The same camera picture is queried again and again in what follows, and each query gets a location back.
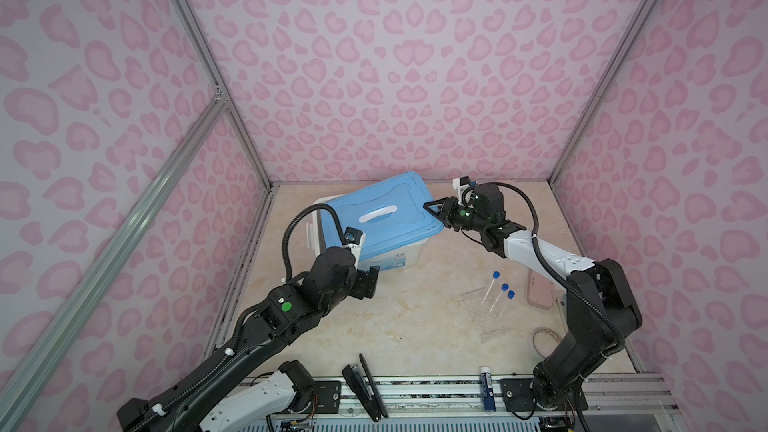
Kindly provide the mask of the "clear acrylic test tube rack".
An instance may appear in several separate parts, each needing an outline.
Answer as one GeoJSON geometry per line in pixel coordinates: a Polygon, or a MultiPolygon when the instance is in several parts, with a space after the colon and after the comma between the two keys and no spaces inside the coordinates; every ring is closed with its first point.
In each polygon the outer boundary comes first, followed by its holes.
{"type": "Polygon", "coordinates": [[[482,343],[499,339],[511,331],[510,327],[503,321],[503,319],[500,324],[496,324],[496,316],[504,305],[506,296],[499,301],[493,312],[489,311],[499,290],[500,287],[494,288],[485,302],[483,302],[482,299],[486,292],[486,288],[474,289],[459,296],[460,302],[468,313],[474,330],[477,332],[482,343]]]}

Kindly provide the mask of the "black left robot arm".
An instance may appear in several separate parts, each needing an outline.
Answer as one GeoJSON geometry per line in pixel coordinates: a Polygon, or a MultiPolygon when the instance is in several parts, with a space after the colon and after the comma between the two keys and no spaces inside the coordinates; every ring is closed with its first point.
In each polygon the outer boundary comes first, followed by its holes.
{"type": "Polygon", "coordinates": [[[125,431],[236,431],[259,416],[315,404],[315,381],[297,360],[280,365],[257,386],[235,389],[256,368],[319,325],[346,298],[370,299],[380,269],[360,269],[351,247],[330,247],[302,273],[236,319],[229,338],[177,384],[146,400],[133,398],[117,412],[125,431]]]}

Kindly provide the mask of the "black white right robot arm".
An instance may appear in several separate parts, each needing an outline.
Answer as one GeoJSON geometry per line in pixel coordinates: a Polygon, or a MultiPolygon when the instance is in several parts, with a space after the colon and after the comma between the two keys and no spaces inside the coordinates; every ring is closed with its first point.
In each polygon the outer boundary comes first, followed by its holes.
{"type": "Polygon", "coordinates": [[[585,380],[623,351],[643,316],[622,266],[568,252],[540,236],[532,199],[507,183],[476,183],[461,177],[450,197],[424,203],[444,227],[475,232],[484,249],[552,279],[565,292],[567,332],[533,370],[533,404],[553,410],[581,405],[585,380]]]}

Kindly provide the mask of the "black stapler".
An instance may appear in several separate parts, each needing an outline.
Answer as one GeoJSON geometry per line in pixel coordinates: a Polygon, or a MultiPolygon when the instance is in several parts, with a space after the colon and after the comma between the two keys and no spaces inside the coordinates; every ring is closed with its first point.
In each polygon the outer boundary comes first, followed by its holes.
{"type": "Polygon", "coordinates": [[[387,408],[362,353],[358,355],[358,359],[358,364],[348,364],[343,368],[342,377],[370,419],[373,422],[380,422],[389,417],[387,408]]]}

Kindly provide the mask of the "pink case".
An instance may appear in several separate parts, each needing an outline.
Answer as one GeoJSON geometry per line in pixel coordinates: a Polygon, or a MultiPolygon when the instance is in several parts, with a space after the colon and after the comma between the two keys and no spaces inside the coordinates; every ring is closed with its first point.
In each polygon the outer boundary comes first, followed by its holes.
{"type": "Polygon", "coordinates": [[[529,270],[526,300],[534,308],[551,309],[554,306],[553,283],[539,273],[529,270]]]}

